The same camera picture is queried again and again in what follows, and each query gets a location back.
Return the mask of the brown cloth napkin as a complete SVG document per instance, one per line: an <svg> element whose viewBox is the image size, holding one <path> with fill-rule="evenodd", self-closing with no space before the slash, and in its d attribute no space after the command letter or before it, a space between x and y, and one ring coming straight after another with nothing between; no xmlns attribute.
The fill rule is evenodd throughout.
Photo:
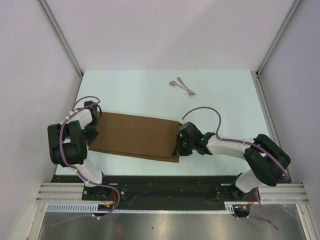
<svg viewBox="0 0 320 240"><path fill-rule="evenodd" d="M179 122L168 119L103 112L97 127L99 134L89 150L178 163L173 156L176 148Z"/></svg>

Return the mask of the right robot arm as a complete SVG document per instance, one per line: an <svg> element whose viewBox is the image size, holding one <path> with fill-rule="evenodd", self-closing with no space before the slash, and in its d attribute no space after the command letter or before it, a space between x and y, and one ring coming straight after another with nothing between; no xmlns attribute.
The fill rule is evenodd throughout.
<svg viewBox="0 0 320 240"><path fill-rule="evenodd" d="M242 201L261 185L275 187L291 163L290 157L267 135L241 140L223 138L217 132L203 134L193 123L180 124L174 157L186 157L196 151L200 155L224 155L248 163L250 169L240 173L230 185L231 198Z"/></svg>

